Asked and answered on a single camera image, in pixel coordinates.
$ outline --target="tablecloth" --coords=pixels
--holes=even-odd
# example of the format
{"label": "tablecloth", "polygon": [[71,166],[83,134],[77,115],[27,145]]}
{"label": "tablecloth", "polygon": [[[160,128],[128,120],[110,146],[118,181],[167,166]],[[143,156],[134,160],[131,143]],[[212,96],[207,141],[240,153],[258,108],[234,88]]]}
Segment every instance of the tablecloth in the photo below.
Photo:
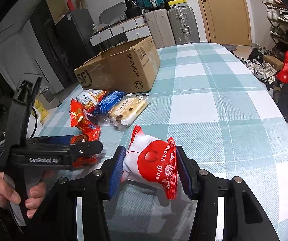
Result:
{"label": "tablecloth", "polygon": [[[215,176],[241,176],[253,191],[281,241],[288,240],[288,127],[267,91],[227,49],[199,43],[158,49],[161,66],[149,93],[151,104],[125,131],[102,126],[103,152],[113,156],[128,146],[135,125],[147,135],[173,137],[187,156]],[[80,134],[70,127],[69,106],[78,86],[56,110],[41,136]],[[85,176],[93,168],[61,171],[58,177]],[[196,202],[179,183],[176,200],[161,189],[122,184],[104,203],[114,240],[188,240]],[[222,239],[223,200],[219,200],[216,240]]]}

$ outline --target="silver suitcase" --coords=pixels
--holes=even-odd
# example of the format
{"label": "silver suitcase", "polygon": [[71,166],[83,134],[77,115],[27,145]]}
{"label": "silver suitcase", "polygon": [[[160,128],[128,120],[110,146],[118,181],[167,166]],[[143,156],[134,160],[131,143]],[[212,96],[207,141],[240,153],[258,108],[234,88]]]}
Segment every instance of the silver suitcase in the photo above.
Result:
{"label": "silver suitcase", "polygon": [[199,43],[200,35],[193,9],[189,6],[172,8],[167,11],[176,45]]}
{"label": "silver suitcase", "polygon": [[157,49],[176,45],[165,9],[146,13],[145,21]]}

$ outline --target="screw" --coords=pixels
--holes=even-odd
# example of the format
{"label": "screw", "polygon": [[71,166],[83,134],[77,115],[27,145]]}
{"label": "screw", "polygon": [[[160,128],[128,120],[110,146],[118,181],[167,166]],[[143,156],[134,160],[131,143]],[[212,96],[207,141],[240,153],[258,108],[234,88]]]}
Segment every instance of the screw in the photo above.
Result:
{"label": "screw", "polygon": [[94,174],[95,176],[99,176],[99,175],[102,174],[102,171],[101,171],[100,169],[95,169],[95,170],[93,171],[93,174]]}
{"label": "screw", "polygon": [[198,173],[199,173],[200,175],[202,175],[202,176],[206,176],[206,175],[208,174],[208,171],[207,171],[206,169],[200,169],[200,170],[198,171]]}
{"label": "screw", "polygon": [[243,182],[243,179],[242,179],[241,177],[237,176],[237,177],[234,177],[234,181],[235,181],[236,183],[242,183],[242,182]]}
{"label": "screw", "polygon": [[67,181],[67,178],[66,178],[66,177],[61,177],[61,178],[58,180],[58,183],[64,184],[64,183],[66,183],[66,181]]}

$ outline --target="wooden door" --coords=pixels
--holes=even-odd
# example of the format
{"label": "wooden door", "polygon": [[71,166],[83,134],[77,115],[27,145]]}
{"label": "wooden door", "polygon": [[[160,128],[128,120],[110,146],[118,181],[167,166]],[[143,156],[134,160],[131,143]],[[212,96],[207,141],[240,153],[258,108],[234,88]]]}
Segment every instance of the wooden door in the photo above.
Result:
{"label": "wooden door", "polygon": [[250,45],[250,21],[245,0],[198,0],[208,41]]}

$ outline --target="hand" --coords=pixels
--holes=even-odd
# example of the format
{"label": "hand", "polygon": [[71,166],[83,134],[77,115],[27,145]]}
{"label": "hand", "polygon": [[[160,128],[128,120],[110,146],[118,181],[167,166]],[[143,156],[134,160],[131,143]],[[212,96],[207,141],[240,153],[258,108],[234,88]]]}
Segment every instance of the hand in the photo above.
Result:
{"label": "hand", "polygon": [[[15,204],[19,204],[21,197],[3,178],[4,173],[0,173],[0,207],[6,208],[8,200]],[[29,190],[31,198],[25,201],[25,205],[29,209],[27,212],[28,218],[31,219],[33,217],[37,208],[43,201],[45,194],[46,185],[44,182],[39,183]]]}

